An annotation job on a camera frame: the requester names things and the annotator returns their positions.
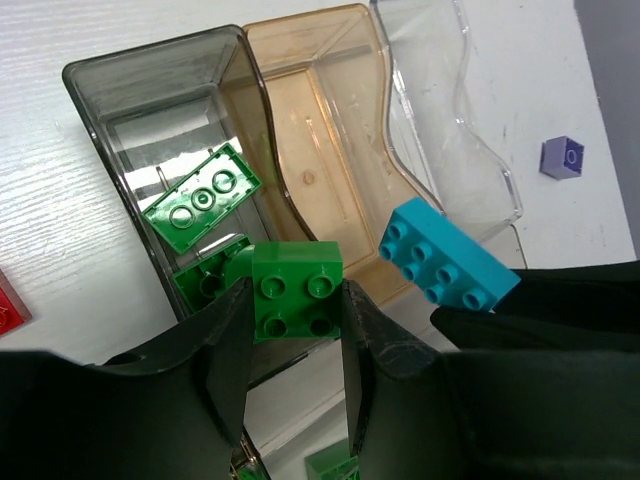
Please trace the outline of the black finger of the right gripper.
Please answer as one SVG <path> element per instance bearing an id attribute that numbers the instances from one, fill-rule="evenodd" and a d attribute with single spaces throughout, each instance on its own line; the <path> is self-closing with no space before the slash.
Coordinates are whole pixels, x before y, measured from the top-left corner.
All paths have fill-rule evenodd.
<path id="1" fill-rule="evenodd" d="M 519 270 L 492 313 L 444 307 L 433 326 L 460 349 L 639 351 L 639 262 Z"/>

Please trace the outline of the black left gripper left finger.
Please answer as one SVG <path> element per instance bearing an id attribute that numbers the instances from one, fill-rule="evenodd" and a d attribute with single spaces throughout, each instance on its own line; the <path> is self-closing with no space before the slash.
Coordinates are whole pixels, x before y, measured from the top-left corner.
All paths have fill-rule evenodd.
<path id="1" fill-rule="evenodd" d="M 225 479 L 243 431 L 253 287 L 102 365 L 1 355 L 5 479 Z"/>

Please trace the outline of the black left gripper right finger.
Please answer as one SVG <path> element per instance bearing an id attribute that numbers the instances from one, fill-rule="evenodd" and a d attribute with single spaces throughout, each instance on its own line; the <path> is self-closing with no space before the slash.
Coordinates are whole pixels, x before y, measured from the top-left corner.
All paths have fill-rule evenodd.
<path id="1" fill-rule="evenodd" d="M 435 350 L 342 285 L 350 449 L 364 479 L 635 479 L 639 358 Z"/>

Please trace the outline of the green tall lego brick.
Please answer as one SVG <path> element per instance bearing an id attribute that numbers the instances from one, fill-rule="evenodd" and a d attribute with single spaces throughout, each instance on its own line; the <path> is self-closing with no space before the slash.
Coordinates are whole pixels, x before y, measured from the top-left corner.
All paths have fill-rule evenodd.
<path id="1" fill-rule="evenodd" d="M 238 279 L 252 275 L 255 245 L 244 234 L 230 234 L 202 259 L 173 275 L 191 313 L 219 298 Z"/>

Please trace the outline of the purple lego cube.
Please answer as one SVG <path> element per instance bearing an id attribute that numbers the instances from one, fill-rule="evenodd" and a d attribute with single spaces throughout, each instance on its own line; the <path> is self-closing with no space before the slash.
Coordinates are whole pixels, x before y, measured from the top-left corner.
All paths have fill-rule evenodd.
<path id="1" fill-rule="evenodd" d="M 546 140 L 542 144 L 539 172 L 556 180 L 582 175 L 585 147 L 567 136 Z"/>

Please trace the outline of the teal long lego brick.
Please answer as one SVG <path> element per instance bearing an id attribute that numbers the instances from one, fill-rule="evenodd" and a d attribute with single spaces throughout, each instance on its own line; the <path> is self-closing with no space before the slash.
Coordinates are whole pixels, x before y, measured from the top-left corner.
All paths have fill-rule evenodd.
<path id="1" fill-rule="evenodd" d="M 379 253 L 438 306 L 489 312 L 520 283 L 514 271 L 420 197 L 393 210 Z"/>

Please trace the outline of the green square lego brick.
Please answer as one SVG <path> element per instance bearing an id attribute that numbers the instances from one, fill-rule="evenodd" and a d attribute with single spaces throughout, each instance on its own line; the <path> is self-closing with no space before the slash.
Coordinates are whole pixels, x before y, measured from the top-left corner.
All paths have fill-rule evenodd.
<path id="1" fill-rule="evenodd" d="M 256 344 L 340 336 L 343 260 L 337 243 L 259 243 L 252 281 Z"/>

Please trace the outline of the green long lego brick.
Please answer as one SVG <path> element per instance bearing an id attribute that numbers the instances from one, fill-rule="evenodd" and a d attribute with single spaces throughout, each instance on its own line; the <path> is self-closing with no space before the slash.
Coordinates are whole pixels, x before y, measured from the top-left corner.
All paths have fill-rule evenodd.
<path id="1" fill-rule="evenodd" d="M 230 142 L 222 144 L 142 211 L 142 218 L 178 254 L 216 228 L 262 185 Z"/>

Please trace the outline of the green upturned lego brick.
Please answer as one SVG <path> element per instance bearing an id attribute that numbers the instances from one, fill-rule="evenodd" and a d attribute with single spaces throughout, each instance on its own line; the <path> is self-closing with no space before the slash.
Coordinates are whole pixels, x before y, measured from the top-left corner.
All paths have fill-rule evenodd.
<path id="1" fill-rule="evenodd" d="M 342 439 L 304 459 L 308 479 L 359 480 L 359 460 L 350 454 L 348 439 Z"/>

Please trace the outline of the long grey drawer bin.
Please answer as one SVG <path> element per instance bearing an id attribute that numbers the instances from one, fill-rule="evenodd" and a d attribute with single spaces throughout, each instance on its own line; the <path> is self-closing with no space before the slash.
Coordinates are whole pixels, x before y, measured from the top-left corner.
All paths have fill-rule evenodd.
<path id="1" fill-rule="evenodd" d="M 508 267 L 526 267 L 515 226 L 484 247 Z M 412 287 L 382 311 L 437 350 L 456 347 L 431 325 L 435 306 Z M 304 459 L 348 436 L 339 341 L 248 392 L 245 426 L 270 479 L 307 479 Z"/>

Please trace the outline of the red flat lego brick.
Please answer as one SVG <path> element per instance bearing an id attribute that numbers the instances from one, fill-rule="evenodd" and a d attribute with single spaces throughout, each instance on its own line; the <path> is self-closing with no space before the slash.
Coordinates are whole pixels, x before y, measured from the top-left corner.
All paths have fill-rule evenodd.
<path id="1" fill-rule="evenodd" d="M 5 335 L 29 322 L 32 314 L 3 272 L 0 288 L 0 335 Z"/>

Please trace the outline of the smoky grey plastic bin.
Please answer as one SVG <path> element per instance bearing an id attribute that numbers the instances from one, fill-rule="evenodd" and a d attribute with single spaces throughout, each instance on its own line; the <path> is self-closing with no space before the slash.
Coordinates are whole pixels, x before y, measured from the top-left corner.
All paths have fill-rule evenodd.
<path id="1" fill-rule="evenodd" d="M 190 306 L 174 276 L 216 250 L 311 238 L 284 199 L 271 104 L 245 32 L 224 25 L 72 62 L 63 83 L 159 276 L 174 316 Z M 144 211 L 223 146 L 261 188 L 184 252 Z"/>

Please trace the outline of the clear plastic bin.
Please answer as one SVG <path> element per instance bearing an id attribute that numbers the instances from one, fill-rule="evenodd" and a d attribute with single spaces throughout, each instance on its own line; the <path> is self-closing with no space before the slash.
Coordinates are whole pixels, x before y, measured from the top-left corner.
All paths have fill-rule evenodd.
<path id="1" fill-rule="evenodd" d="M 465 85 L 471 31 L 460 1 L 373 1 L 391 57 L 389 133 L 405 168 L 478 242 L 522 215 L 506 162 L 475 132 Z"/>

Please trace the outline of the amber plastic bin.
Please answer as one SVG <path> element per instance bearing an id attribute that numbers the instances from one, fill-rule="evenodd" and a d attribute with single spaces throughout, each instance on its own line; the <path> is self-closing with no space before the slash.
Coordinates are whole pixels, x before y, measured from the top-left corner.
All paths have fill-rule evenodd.
<path id="1" fill-rule="evenodd" d="M 270 101 L 275 148 L 252 127 L 241 139 L 263 182 L 262 200 L 286 241 L 334 241 L 346 278 L 379 305 L 410 283 L 378 246 L 393 210 L 433 199 L 403 165 L 389 128 L 391 55 L 363 4 L 244 27 Z"/>

